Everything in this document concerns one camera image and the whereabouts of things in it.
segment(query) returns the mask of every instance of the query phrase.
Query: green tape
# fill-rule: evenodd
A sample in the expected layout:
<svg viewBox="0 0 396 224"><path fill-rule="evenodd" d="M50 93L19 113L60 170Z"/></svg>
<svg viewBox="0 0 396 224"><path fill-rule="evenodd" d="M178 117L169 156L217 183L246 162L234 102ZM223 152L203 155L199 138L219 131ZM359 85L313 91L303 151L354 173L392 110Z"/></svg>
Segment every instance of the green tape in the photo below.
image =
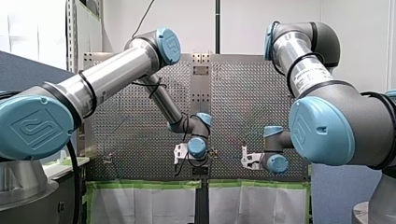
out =
<svg viewBox="0 0 396 224"><path fill-rule="evenodd" d="M87 192L85 193L85 196L87 198L87 223L88 224L91 224L92 194L93 194L93 189L87 188Z"/></svg>
<svg viewBox="0 0 396 224"><path fill-rule="evenodd" d="M312 176L312 164L308 165L308 175Z"/></svg>
<svg viewBox="0 0 396 224"><path fill-rule="evenodd" d="M309 206L311 204L311 184L306 183L306 193L305 193L305 224L309 224Z"/></svg>
<svg viewBox="0 0 396 224"><path fill-rule="evenodd" d="M92 194L97 189L198 189L201 187L200 181L146 181L146 180L114 180L114 181L91 181L87 182L87 223L91 224ZM309 222L309 197L311 195L311 185L309 182L276 182L265 180L245 180L245 179L210 179L210 188L238 188L256 187L271 189L306 189L305 203L305 224Z"/></svg>
<svg viewBox="0 0 396 224"><path fill-rule="evenodd" d="M89 189L198 189L200 181L115 180L87 182Z"/></svg>
<svg viewBox="0 0 396 224"><path fill-rule="evenodd" d="M210 188L259 187L270 189L307 189L308 182L276 182L265 180L210 180Z"/></svg>

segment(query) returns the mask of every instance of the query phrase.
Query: light blue joint cap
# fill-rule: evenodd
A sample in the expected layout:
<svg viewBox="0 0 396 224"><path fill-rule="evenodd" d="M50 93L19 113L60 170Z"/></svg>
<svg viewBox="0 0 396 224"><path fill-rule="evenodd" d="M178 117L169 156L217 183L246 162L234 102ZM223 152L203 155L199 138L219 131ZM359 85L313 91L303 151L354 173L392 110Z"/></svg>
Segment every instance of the light blue joint cap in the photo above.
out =
<svg viewBox="0 0 396 224"><path fill-rule="evenodd" d="M200 118L206 125L211 126L212 125L212 116L206 114L206 113L198 113L197 114L198 118Z"/></svg>
<svg viewBox="0 0 396 224"><path fill-rule="evenodd" d="M178 63L181 57L180 42L177 35L168 28L157 30L158 50L167 65Z"/></svg>
<svg viewBox="0 0 396 224"><path fill-rule="evenodd" d="M264 137L269 137L277 133L282 133L282 126L265 126L264 127Z"/></svg>
<svg viewBox="0 0 396 224"><path fill-rule="evenodd" d="M267 61L271 61L271 48L272 48L272 42L273 42L273 34L271 31L273 30L273 26L277 26L276 23L272 23L271 25L268 26L265 40L264 40L264 59Z"/></svg>
<svg viewBox="0 0 396 224"><path fill-rule="evenodd" d="M173 132L171 128L171 124L169 122L166 122L166 130L168 130L171 133Z"/></svg>
<svg viewBox="0 0 396 224"><path fill-rule="evenodd" d="M395 100L395 99L396 99L396 90L387 91L385 94L386 94L388 97L390 97L392 100Z"/></svg>
<svg viewBox="0 0 396 224"><path fill-rule="evenodd" d="M275 174L285 173L289 168L288 160L279 154L275 154L267 161L267 169Z"/></svg>
<svg viewBox="0 0 396 224"><path fill-rule="evenodd" d="M313 163L344 165L353 157L355 138L340 110L319 97L306 96L291 106L291 142Z"/></svg>
<svg viewBox="0 0 396 224"><path fill-rule="evenodd" d="M61 150L74 131L69 110L45 96L19 96L0 104L0 157L40 160Z"/></svg>
<svg viewBox="0 0 396 224"><path fill-rule="evenodd" d="M195 159L201 159L206 155L205 141L199 137L193 137L187 144L187 150Z"/></svg>

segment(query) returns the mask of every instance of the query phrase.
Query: logo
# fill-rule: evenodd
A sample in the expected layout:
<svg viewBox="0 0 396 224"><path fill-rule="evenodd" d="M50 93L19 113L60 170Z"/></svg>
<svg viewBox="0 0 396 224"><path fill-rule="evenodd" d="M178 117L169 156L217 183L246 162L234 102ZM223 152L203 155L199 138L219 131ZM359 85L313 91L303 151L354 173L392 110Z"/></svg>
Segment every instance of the logo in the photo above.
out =
<svg viewBox="0 0 396 224"><path fill-rule="evenodd" d="M178 53L179 52L178 41L177 41L177 38L174 35L171 35L171 36L166 38L166 45L174 53Z"/></svg>
<svg viewBox="0 0 396 224"><path fill-rule="evenodd" d="M306 124L303 116L298 115L298 118L294 123L293 135L295 136L300 145L303 145L305 142L306 132L309 132L309 127Z"/></svg>
<svg viewBox="0 0 396 224"><path fill-rule="evenodd" d="M61 126L46 109L37 110L19 119L11 124L11 128L32 150L43 147L63 132Z"/></svg>

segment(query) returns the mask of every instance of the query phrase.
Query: metal stand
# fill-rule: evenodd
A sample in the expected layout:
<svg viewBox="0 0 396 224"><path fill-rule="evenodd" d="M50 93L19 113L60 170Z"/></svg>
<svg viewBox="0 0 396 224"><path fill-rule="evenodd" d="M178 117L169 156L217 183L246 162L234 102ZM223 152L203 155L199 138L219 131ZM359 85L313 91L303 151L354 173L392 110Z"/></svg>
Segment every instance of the metal stand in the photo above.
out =
<svg viewBox="0 0 396 224"><path fill-rule="evenodd" d="M192 167L195 180L201 180L201 187L195 191L194 224L209 224L209 166Z"/></svg>

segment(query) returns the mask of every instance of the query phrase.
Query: perforated metal panel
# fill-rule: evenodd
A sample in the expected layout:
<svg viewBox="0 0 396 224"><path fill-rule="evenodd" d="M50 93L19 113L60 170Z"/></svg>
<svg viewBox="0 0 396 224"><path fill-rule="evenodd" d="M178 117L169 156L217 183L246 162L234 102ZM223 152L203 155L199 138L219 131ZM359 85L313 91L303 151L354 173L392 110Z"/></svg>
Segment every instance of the perforated metal panel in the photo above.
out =
<svg viewBox="0 0 396 224"><path fill-rule="evenodd" d="M212 147L219 152L214 160L214 178L266 178L304 180L307 163L294 149L286 149L290 168L283 175L250 171L241 166L243 141L248 153L262 152L263 130L267 125L288 127L292 100L286 79L262 56L212 56Z"/></svg>
<svg viewBox="0 0 396 224"><path fill-rule="evenodd" d="M88 53L85 68L111 56ZM249 152L262 151L264 126L287 127L291 99L285 78L261 56L210 55L210 63L205 62L210 72L202 76L203 80L209 77L209 81L200 82L193 74L195 57L183 55L178 64L165 67L158 74L183 112L200 108L197 92L204 92L208 98L205 104L209 102L214 118L210 147L219 153L212 162L211 178L305 180L307 163L294 149L285 152L290 169L283 175L246 170L240 162L243 140L247 141ZM98 107L92 131L87 132L92 134L86 136L94 140L95 150L87 169L89 179L175 179L173 150L182 135L166 131L165 118L148 96L143 87L130 85ZM191 168L186 162L178 179L190 178Z"/></svg>

